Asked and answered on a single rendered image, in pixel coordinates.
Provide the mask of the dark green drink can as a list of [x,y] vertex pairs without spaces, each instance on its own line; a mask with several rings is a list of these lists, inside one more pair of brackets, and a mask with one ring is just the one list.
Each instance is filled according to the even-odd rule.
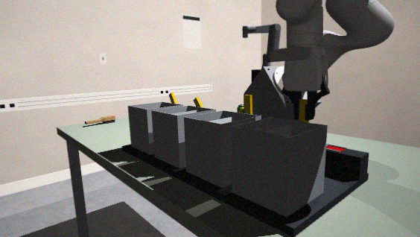
[[243,104],[238,105],[238,113],[244,113],[244,105]]

